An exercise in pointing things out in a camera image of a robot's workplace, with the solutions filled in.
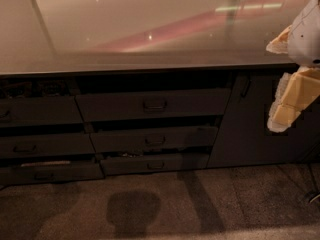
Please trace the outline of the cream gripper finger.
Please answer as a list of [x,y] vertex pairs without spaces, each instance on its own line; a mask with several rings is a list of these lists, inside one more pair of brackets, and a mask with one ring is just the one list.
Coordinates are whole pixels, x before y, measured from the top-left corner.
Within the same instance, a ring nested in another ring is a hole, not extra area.
[[269,110],[268,129],[275,133],[286,131],[319,96],[319,69],[300,67],[293,74],[284,73]]
[[274,54],[287,54],[288,53],[288,36],[291,27],[285,28],[276,38],[266,46],[268,52]]

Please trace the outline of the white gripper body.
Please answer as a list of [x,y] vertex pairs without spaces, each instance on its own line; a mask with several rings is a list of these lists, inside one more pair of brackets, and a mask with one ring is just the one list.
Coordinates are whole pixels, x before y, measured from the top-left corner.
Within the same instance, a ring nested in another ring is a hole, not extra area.
[[300,66],[320,67],[320,0],[310,0],[294,19],[288,55]]

